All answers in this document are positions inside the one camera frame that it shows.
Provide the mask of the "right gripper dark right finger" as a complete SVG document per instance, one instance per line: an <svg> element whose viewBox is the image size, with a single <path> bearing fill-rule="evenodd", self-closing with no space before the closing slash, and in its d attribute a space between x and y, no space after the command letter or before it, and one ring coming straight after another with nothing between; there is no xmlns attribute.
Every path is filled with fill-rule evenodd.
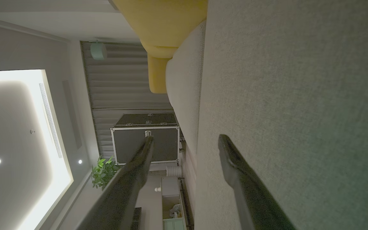
<svg viewBox="0 0 368 230"><path fill-rule="evenodd" d="M220 134L218 139L223 175L234 191L241 228L294 230L295 226L231 139L225 134Z"/></svg>

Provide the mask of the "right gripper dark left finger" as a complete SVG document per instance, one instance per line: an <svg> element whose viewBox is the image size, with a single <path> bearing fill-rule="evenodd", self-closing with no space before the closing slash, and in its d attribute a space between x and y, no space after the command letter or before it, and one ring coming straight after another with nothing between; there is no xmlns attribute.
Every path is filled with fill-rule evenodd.
<svg viewBox="0 0 368 230"><path fill-rule="evenodd" d="M134 157L110 180L76 230L131 228L137 197L147 182L153 152L154 138L145 137Z"/></svg>

